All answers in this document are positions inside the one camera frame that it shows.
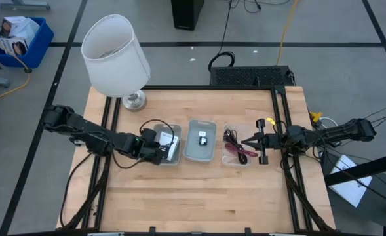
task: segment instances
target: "gray floor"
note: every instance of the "gray floor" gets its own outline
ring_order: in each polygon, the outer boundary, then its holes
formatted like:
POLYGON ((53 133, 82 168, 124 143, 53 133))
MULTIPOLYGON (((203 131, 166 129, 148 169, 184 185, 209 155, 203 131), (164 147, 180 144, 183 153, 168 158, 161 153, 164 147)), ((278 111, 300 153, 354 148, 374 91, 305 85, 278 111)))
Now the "gray floor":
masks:
MULTIPOLYGON (((54 42, 68 40, 81 0, 50 0, 52 10, 2 10, 1 16, 41 16, 55 33, 54 42)), ((386 36, 386 3, 369 0, 386 36)), ((281 6, 262 5, 259 14, 245 12, 242 3, 231 11, 226 41, 278 42, 292 2, 281 6)), ((207 0, 195 31, 175 29, 169 0, 88 0, 75 41, 100 18, 122 14, 134 26, 141 42, 220 41, 227 3, 207 0)), ((288 42, 380 43, 361 0, 302 0, 286 35, 288 42)), ((144 47, 151 66, 150 85, 207 85, 208 61, 218 47, 144 47)), ((277 47, 226 47, 235 53, 236 66, 273 65, 277 47)), ((26 158, 37 122, 56 74, 64 47, 51 47, 40 68, 31 74, 29 85, 0 99, 0 225, 26 158)), ((229 62, 215 62, 223 66, 229 62)), ((311 111, 322 111, 339 123, 386 106, 386 53, 378 48, 286 47, 281 64, 289 65, 296 82, 303 86, 311 111)), ((0 77, 9 78, 12 88, 26 76, 21 69, 5 68, 0 77)), ((90 83, 80 47, 70 51, 54 99, 83 113, 90 83)), ((352 142, 345 153, 376 159, 386 155, 386 123, 377 128, 369 144, 352 142)), ((56 226, 64 185, 74 147, 67 138, 43 133, 37 154, 9 233, 52 230, 56 226)), ((382 228, 361 220, 345 209, 334 207, 337 228, 351 233, 382 234, 382 228)))

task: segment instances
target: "black floor stripe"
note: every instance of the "black floor stripe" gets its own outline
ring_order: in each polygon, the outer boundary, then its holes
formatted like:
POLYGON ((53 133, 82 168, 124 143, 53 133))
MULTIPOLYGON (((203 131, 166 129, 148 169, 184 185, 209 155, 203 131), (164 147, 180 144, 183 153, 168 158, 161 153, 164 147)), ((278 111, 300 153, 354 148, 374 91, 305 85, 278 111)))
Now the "black floor stripe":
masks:
MULTIPOLYGON (((60 82, 60 78, 62 77, 63 70, 65 68, 66 62, 67 62, 68 57, 69 57, 69 52, 70 52, 70 49, 72 47, 72 42, 73 42, 73 40, 75 40, 76 31, 77 31, 77 28, 79 27, 79 23, 81 22, 83 11, 85 10, 86 5, 87 5, 87 0, 82 0, 81 5, 79 6, 79 10, 78 10, 77 15, 76 15, 76 19, 73 23, 68 42, 66 43, 66 47, 64 49, 62 59, 60 60, 56 75, 54 76, 54 79, 53 79, 53 82, 52 82, 52 85, 50 88, 50 92, 48 93, 47 100, 45 102, 44 107, 51 105, 53 102, 54 95, 56 94, 57 87, 58 87, 59 82, 60 82)), ((8 206, 7 212, 5 214, 5 217, 3 218, 2 225, 0 228, 0 235, 1 236, 7 235, 9 228, 10 228, 10 225, 12 223, 12 220, 14 218, 16 207, 18 206, 18 203, 20 201, 21 194, 24 190, 24 186, 25 186, 29 171, 31 169, 31 165, 33 163, 35 153, 37 151, 37 148, 38 148, 38 145, 39 145, 39 142, 41 139, 41 135, 43 133, 43 126, 41 124, 41 121, 42 121, 42 118, 44 116, 45 116, 45 109, 43 110, 43 112, 41 114, 41 118, 40 118, 39 123, 37 125, 37 129, 35 130, 35 134, 34 134, 32 142, 31 142, 31 145, 29 147, 28 154, 27 154, 26 160, 24 162, 24 166, 22 167, 20 177, 18 179, 18 182, 16 183, 16 187, 15 187, 14 193, 12 194, 12 198, 10 199, 9 206, 8 206)))
MULTIPOLYGON (((140 42, 142 47, 220 47, 222 42, 140 42)), ((50 47, 66 47, 67 42, 51 42, 50 47)), ((224 42, 227 47, 278 47, 280 42, 224 42)), ((72 42, 71 46, 81 47, 82 42, 72 42)), ((317 47, 317 48, 376 48, 383 47, 383 43, 329 43, 329 42, 285 42, 284 47, 317 47)))
POLYGON ((375 28, 376 33, 377 33, 377 36, 381 40, 383 48, 385 49, 385 52, 386 52, 386 37, 385 37, 385 34, 383 33, 383 31, 381 29, 381 26, 379 25, 379 22, 377 21, 376 16, 375 16, 375 14, 374 14, 374 12, 373 12, 373 10, 372 10, 368 0, 362 0, 362 2, 363 2, 363 5, 364 5, 364 8, 368 12, 368 15, 369 15, 370 20, 372 21, 372 24, 374 25, 374 28, 375 28))

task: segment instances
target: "red cable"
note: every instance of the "red cable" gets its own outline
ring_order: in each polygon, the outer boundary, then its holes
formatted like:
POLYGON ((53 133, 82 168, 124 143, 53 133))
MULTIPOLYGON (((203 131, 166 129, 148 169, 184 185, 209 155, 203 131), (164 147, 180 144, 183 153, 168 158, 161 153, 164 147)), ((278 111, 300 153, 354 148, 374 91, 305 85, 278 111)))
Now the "red cable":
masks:
POLYGON ((229 151, 232 151, 232 152, 235 152, 235 153, 242 153, 242 154, 245 154, 249 157, 258 157, 258 154, 257 153, 254 153, 252 151, 247 151, 243 148, 237 148, 235 145, 233 145, 232 143, 229 143, 227 142, 225 144, 225 148, 228 149, 229 151))

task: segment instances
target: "plastic tray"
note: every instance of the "plastic tray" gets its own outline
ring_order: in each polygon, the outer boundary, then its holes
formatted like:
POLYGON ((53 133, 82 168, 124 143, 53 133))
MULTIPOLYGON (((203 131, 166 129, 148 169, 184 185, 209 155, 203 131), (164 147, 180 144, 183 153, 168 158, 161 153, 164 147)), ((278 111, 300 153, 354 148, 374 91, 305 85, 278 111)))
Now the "plastic tray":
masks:
MULTIPOLYGON (((23 56, 18 56, 23 63, 27 65, 29 68, 38 68, 43 59, 48 46, 50 45, 54 33, 49 28, 46 23, 46 20, 41 17, 30 17, 33 21, 40 25, 37 33, 31 45, 29 46, 27 53, 23 56)), ((0 63, 4 66, 10 67, 24 67, 19 61, 17 61, 13 56, 6 55, 5 52, 0 48, 0 63)))
MULTIPOLYGON (((168 160, 162 160, 160 165, 163 166, 175 166, 180 162, 180 144, 181 144, 181 135, 182 135, 182 128, 180 125, 170 125, 172 130, 174 130, 175 136, 178 137, 178 145, 174 151, 174 154, 172 155, 171 161, 168 160)), ((155 138, 156 142, 159 142, 159 137, 161 137, 161 132, 165 132, 168 134, 172 134, 171 129, 164 124, 157 124, 153 127, 153 130, 156 131, 157 135, 155 138)))
POLYGON ((184 157, 192 161, 209 163, 216 144, 216 124, 211 121, 190 120, 184 157), (207 145, 199 145, 199 131, 206 132, 207 145))
MULTIPOLYGON (((235 130, 237 131, 237 142, 240 143, 241 140, 244 140, 246 138, 251 137, 255 132, 256 128, 252 125, 240 125, 240 124, 226 124, 223 127, 223 131, 226 129, 235 130)), ((247 151, 253 151, 255 150, 252 147, 243 145, 243 148, 247 151)), ((222 163, 228 167, 249 167, 252 164, 253 159, 258 159, 258 157, 249 157, 246 156, 248 159, 248 162, 245 165, 242 165, 239 163, 238 155, 236 153, 230 152, 225 147, 225 142, 223 142, 222 146, 222 163)))

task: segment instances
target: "yellow clamp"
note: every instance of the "yellow clamp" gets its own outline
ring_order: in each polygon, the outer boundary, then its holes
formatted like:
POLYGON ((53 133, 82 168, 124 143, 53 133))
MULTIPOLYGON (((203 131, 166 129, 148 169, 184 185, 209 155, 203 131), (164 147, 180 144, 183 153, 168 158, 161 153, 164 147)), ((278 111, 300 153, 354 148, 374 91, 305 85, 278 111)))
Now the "yellow clamp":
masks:
POLYGON ((268 117, 267 120, 270 121, 271 124, 276 125, 276 122, 272 118, 268 117))
POLYGON ((311 120, 313 122, 319 121, 319 118, 322 117, 322 112, 315 113, 315 112, 310 111, 309 113, 311 114, 311 120))

